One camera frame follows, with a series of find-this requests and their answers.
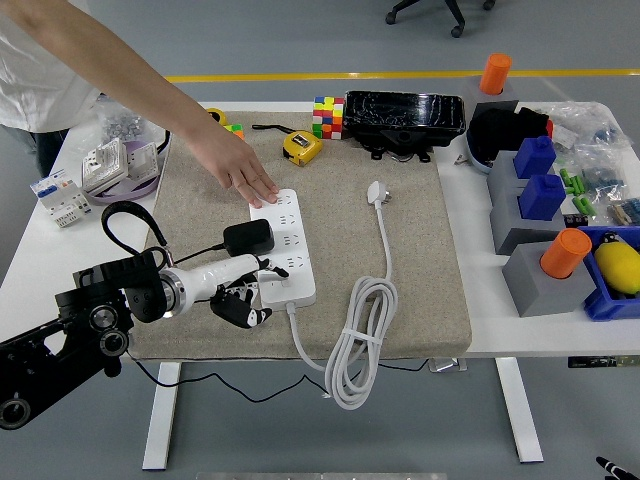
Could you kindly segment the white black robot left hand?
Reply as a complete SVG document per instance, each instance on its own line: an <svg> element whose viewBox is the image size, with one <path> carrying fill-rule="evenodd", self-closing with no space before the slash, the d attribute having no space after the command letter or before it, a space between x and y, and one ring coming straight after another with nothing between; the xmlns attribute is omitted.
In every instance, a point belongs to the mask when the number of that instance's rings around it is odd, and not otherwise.
<svg viewBox="0 0 640 480"><path fill-rule="evenodd" d="M243 329L253 328L268 319L272 310L254 309L251 302L229 293L226 285L260 270L272 271L283 278L289 277L284 268L268 258L261 260L252 254L243 254L192 270L172 268L176 296L173 313L185 313L196 301L208 300L212 312L220 318Z"/></svg>

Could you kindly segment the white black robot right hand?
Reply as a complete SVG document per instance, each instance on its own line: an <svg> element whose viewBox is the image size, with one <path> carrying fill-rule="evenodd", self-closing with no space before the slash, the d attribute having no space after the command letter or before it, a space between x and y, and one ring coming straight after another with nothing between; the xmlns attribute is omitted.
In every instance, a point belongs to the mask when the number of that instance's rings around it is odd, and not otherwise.
<svg viewBox="0 0 640 480"><path fill-rule="evenodd" d="M624 468L602 456L597 456L595 458L595 461L608 473L610 477L613 477L617 480L639 480L639 478L633 473L625 470Z"/></svg>

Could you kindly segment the person's hand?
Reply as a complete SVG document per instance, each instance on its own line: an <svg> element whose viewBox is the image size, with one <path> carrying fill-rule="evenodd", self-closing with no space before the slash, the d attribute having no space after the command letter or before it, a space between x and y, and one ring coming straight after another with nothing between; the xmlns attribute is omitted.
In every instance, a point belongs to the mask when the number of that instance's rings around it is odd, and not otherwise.
<svg viewBox="0 0 640 480"><path fill-rule="evenodd" d="M274 203L279 188L266 173L254 150L208 115L183 134L197 161L224 189L234 188L251 206Z"/></svg>

